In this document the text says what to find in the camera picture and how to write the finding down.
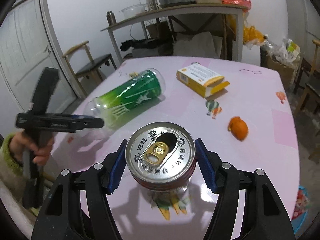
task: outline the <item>aluminum can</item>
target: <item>aluminum can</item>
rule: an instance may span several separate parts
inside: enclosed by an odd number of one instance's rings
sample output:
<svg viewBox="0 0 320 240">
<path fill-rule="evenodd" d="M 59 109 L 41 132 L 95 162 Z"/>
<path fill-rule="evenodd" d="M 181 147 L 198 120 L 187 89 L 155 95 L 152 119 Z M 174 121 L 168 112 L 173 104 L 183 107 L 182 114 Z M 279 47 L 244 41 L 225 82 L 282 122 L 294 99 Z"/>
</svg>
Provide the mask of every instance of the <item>aluminum can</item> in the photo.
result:
<svg viewBox="0 0 320 240">
<path fill-rule="evenodd" d="M 172 190 L 184 186 L 195 170 L 195 143 L 183 127 L 154 122 L 130 137 L 125 158 L 139 184 L 154 191 Z"/>
</svg>

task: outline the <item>yellow plastic bag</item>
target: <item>yellow plastic bag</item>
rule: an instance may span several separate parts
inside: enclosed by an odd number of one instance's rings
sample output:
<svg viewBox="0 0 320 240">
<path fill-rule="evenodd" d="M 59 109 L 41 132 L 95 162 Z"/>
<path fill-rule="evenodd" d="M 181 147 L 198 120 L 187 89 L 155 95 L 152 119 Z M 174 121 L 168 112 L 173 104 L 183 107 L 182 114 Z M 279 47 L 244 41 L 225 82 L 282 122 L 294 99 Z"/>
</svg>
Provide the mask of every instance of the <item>yellow plastic bag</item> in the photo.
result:
<svg viewBox="0 0 320 240">
<path fill-rule="evenodd" d="M 233 33 L 236 34 L 236 19 L 233 15 L 227 15 L 227 21 Z M 248 46 L 249 49 L 253 45 L 260 45 L 264 42 L 264 37 L 261 32 L 259 32 L 254 26 L 243 27 L 243 44 Z"/>
</svg>

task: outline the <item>cardboard box on floor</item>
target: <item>cardboard box on floor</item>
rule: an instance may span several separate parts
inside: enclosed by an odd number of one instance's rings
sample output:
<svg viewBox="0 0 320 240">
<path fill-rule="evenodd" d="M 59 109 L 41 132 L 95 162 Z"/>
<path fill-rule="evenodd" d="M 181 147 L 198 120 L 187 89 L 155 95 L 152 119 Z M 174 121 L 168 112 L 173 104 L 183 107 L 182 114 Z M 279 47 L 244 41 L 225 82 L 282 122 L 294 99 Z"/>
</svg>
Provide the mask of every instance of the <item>cardboard box on floor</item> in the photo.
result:
<svg viewBox="0 0 320 240">
<path fill-rule="evenodd" d="M 280 75 L 284 89 L 289 88 L 294 72 L 293 68 L 273 61 L 270 56 L 267 56 L 267 68 L 277 71 Z"/>
</svg>

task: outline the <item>human hand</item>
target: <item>human hand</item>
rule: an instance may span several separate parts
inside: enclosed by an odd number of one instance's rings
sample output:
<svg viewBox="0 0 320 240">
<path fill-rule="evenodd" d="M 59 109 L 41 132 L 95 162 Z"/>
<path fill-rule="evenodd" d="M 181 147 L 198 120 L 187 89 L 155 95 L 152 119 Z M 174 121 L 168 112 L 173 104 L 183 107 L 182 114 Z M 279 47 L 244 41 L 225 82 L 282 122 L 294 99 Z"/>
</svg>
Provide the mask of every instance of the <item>human hand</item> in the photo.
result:
<svg viewBox="0 0 320 240">
<path fill-rule="evenodd" d="M 36 143 L 23 131 L 17 132 L 9 144 L 9 150 L 13 154 L 13 157 L 18 161 L 22 162 L 22 154 L 25 148 L 34 152 L 35 158 L 33 163 L 44 166 L 50 157 L 54 139 L 51 138 L 47 145 L 43 148 L 39 148 Z"/>
</svg>

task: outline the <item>yellow box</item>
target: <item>yellow box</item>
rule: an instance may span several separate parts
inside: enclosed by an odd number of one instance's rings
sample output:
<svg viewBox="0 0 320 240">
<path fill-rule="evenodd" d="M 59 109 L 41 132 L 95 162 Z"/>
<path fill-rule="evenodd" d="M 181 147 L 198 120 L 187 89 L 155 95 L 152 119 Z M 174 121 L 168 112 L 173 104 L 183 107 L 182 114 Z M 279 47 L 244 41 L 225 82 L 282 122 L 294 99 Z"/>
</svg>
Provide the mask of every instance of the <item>yellow box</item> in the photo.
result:
<svg viewBox="0 0 320 240">
<path fill-rule="evenodd" d="M 178 80 L 203 98 L 207 98 L 230 85 L 228 81 L 223 81 L 224 76 L 199 63 L 193 63 L 188 67 L 179 69 L 176 75 Z"/>
</svg>

